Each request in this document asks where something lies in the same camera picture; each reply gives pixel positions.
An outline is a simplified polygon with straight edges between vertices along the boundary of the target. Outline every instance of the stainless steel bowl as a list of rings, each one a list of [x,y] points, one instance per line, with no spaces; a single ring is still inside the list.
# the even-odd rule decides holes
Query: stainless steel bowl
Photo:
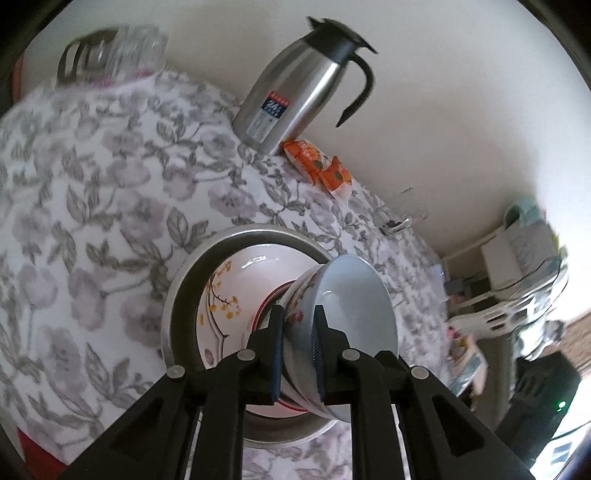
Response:
[[[162,347],[166,366],[182,365],[189,375],[205,367],[197,347],[195,312],[209,277],[227,257],[251,245],[280,244],[295,248],[318,263],[332,257],[313,240],[273,225],[230,228],[204,242],[181,265],[168,290],[162,320]],[[294,445],[318,436],[336,423],[306,413],[287,419],[270,419],[246,412],[245,445],[273,448]]]

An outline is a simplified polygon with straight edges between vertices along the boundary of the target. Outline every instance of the stainless steel carafe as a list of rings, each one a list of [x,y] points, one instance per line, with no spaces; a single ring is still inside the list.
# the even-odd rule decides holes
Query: stainless steel carafe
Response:
[[[355,53],[363,38],[336,20],[308,17],[312,32],[283,50],[252,87],[232,126],[248,146],[274,155],[281,144],[304,131],[336,90],[349,60],[365,73],[363,92],[341,115],[342,125],[367,100],[374,87],[369,65]]]

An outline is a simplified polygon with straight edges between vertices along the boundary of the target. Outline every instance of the tablecloth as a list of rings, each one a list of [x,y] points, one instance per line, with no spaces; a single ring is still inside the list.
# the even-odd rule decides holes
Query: tablecloth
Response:
[[[287,226],[333,255],[367,259],[399,304],[402,357],[449,379],[428,245],[411,229],[384,238],[371,221],[382,202],[357,181],[339,206],[284,157],[241,144],[237,108],[165,70],[109,89],[43,86],[0,123],[0,388],[18,427],[65,463],[165,372],[171,279],[232,225]],[[244,472],[350,477],[350,430],[246,450]]]

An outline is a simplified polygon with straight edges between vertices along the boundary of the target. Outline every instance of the orange snack package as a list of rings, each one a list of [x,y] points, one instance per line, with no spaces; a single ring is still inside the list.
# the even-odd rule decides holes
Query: orange snack package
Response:
[[[330,161],[311,143],[305,140],[285,142],[283,150],[291,164],[312,185],[316,185],[319,173],[328,168]]]
[[[333,157],[329,167],[321,171],[318,175],[326,189],[335,199],[343,202],[349,201],[353,192],[353,177],[349,173],[349,170],[340,162],[339,157]]]
[[[306,140],[285,142],[283,149],[291,164],[312,185],[316,185],[318,179],[322,181],[326,189],[337,200],[348,202],[353,190],[351,174],[339,157],[332,160],[323,155],[313,144]]]

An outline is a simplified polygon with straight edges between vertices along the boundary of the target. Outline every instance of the drinking glass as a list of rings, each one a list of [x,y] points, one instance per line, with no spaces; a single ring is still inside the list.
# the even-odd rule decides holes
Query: drinking glass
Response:
[[[164,67],[164,50],[168,43],[168,35],[162,32],[147,34],[143,39],[139,52],[138,74],[151,75]]]
[[[153,24],[136,25],[131,29],[129,36],[143,39],[158,34],[158,30],[158,26]]]
[[[416,225],[428,217],[427,205],[410,187],[398,193],[389,202],[373,212],[376,227],[386,236],[394,236],[411,225]]]
[[[96,44],[89,45],[84,63],[87,72],[102,74],[107,64],[110,49],[111,46],[106,40],[99,40]]]
[[[121,82],[136,76],[141,47],[139,38],[122,38],[114,43],[107,65],[107,73],[112,80]]]

